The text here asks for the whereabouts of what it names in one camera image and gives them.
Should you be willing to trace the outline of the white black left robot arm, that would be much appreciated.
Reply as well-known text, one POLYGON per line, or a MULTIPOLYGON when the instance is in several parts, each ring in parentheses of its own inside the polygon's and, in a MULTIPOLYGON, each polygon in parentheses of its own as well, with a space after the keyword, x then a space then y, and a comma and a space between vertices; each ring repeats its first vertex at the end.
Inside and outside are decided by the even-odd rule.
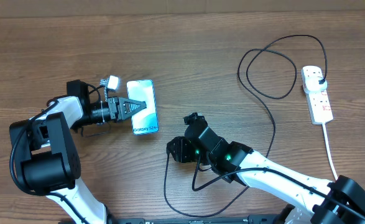
POLYGON ((67 93, 47 102, 32 118, 12 123, 11 178, 26 194, 53 200, 75 223, 118 223, 81 178, 81 163, 71 132, 84 126, 127 120, 146 109, 144 101, 113 96, 92 103, 98 88, 73 80, 67 93))

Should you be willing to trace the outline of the blue Samsung Galaxy phone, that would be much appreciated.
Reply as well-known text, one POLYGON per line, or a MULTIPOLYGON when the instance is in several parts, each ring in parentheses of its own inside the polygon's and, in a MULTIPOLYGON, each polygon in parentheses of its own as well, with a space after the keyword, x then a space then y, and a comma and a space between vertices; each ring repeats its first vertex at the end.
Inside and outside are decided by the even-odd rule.
POLYGON ((132 116, 132 132, 135 135, 156 133, 159 130, 155 91, 152 80, 134 80, 127 82, 127 94, 130 100, 141 101, 146 107, 132 116))

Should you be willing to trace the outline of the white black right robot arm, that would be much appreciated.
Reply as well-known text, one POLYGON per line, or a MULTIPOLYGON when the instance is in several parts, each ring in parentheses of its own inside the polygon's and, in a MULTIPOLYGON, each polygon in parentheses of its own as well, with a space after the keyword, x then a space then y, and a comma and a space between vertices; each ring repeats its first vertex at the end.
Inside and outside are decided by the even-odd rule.
POLYGON ((341 175, 331 181, 286 168, 245 144, 227 142, 198 113, 186 116, 184 123, 185 134, 167 143, 167 157, 209 166, 217 174, 201 187, 193 186, 194 191, 221 179, 236 181, 287 202, 279 223, 365 223, 365 190, 353 179, 341 175))

